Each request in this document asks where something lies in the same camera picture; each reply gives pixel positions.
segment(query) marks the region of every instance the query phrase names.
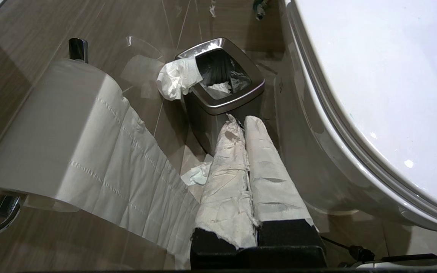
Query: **white toilet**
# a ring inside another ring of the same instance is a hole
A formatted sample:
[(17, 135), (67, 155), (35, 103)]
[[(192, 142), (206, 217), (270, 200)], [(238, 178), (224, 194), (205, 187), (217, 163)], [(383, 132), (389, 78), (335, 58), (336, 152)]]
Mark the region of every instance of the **white toilet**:
[(279, 3), (280, 150), (305, 202), (437, 231), (437, 1)]

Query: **chrome toilet paper holder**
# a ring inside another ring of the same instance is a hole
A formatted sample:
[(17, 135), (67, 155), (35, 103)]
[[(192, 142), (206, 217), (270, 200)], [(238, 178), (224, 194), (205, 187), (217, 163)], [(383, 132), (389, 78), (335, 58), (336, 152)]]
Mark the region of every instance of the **chrome toilet paper holder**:
[[(88, 43), (84, 39), (71, 38), (68, 40), (69, 58), (89, 63)], [(16, 219), (21, 206), (28, 196), (23, 193), (5, 192), (0, 194), (0, 233)]]

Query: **toilet seat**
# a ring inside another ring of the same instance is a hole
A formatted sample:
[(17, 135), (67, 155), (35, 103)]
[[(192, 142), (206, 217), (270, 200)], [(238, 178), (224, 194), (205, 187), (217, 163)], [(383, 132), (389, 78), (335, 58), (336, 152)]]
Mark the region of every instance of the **toilet seat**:
[[(300, 10), (295, 2), (291, 2), (291, 4), (293, 7), (289, 9), (290, 13)], [(315, 57), (318, 48), (313, 50), (305, 29), (298, 27), (303, 26), (299, 16), (292, 14), (291, 18), (294, 21), (291, 22), (291, 26), (296, 28), (293, 33), (300, 62), (303, 71), (307, 72), (306, 78), (309, 87), (307, 90), (310, 91), (314, 106), (331, 138), (338, 147), (341, 147), (342, 152), (350, 162), (364, 173), (373, 185), (405, 209), (405, 211), (401, 211), (404, 217), (425, 228), (437, 229), (431, 227), (432, 223), (437, 224), (437, 199), (433, 200), (432, 197), (426, 196), (422, 190), (419, 191), (416, 188), (415, 183), (406, 179), (402, 173), (399, 174), (398, 171), (392, 169), (389, 161), (379, 156), (381, 153), (376, 150), (376, 147), (365, 141), (366, 138), (362, 137), (361, 130), (357, 128), (358, 125), (352, 122), (352, 119), (345, 117), (345, 108), (341, 104), (341, 98), (329, 89), (330, 83), (323, 75), (324, 68)]]

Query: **toilet lid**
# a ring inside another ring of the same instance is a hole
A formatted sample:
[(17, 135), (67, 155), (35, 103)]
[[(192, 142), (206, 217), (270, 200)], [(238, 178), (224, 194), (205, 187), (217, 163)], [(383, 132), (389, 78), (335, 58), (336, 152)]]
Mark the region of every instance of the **toilet lid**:
[(293, 0), (292, 8), (335, 127), (382, 181), (437, 213), (437, 1)]

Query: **stainless steel trash can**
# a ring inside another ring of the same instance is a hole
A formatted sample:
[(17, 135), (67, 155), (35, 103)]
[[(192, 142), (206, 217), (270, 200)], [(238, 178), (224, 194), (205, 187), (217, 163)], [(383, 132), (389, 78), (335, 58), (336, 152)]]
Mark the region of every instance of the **stainless steel trash can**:
[[(227, 120), (226, 113), (240, 122), (246, 116), (259, 116), (264, 77), (250, 58), (226, 38), (217, 38), (196, 45), (175, 59), (195, 57), (203, 81), (190, 88), (184, 96), (193, 134), (211, 155), (215, 154), (217, 137)], [(230, 94), (208, 86), (229, 82)]]

